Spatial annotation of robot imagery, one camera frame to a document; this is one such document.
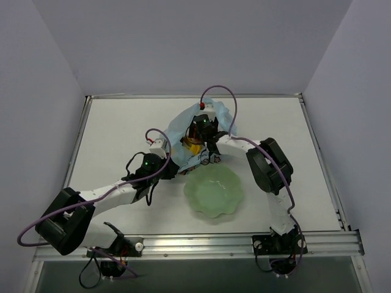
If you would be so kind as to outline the yellow fake fruit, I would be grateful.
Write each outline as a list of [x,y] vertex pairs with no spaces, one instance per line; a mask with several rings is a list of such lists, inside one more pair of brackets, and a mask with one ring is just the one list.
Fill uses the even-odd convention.
[[199,140],[190,137],[183,137],[182,144],[194,156],[201,153],[204,148],[204,144],[202,144]]

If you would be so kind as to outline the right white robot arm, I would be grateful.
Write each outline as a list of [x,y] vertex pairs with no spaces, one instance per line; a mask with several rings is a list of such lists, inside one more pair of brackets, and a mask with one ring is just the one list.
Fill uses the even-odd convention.
[[217,120],[206,114],[196,115],[189,127],[190,137],[204,144],[211,154],[228,155],[246,160],[257,186],[267,194],[271,213],[271,244],[277,251],[293,245],[291,231],[298,228],[292,215],[295,201],[290,189],[293,167],[273,138],[254,142],[218,130]]

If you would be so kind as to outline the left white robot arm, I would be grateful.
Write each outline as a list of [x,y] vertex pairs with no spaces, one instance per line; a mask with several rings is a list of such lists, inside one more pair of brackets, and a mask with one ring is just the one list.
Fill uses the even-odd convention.
[[121,205],[147,199],[160,180],[175,178],[179,166],[156,154],[146,154],[141,166],[114,184],[94,190],[62,189],[35,224],[41,235],[61,255],[68,255],[79,247],[98,247],[109,256],[123,249],[123,233],[109,222],[92,223],[92,219]]

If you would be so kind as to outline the light blue plastic bag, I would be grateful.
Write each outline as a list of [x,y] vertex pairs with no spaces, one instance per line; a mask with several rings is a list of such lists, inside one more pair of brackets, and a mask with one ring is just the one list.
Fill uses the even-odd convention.
[[180,112],[164,131],[172,146],[171,159],[179,166],[179,172],[193,168],[210,154],[200,137],[195,134],[193,118],[199,115],[207,115],[208,121],[217,125],[219,131],[237,133],[235,114],[221,101],[215,101],[209,97],[203,99],[205,108],[200,109],[199,103]]

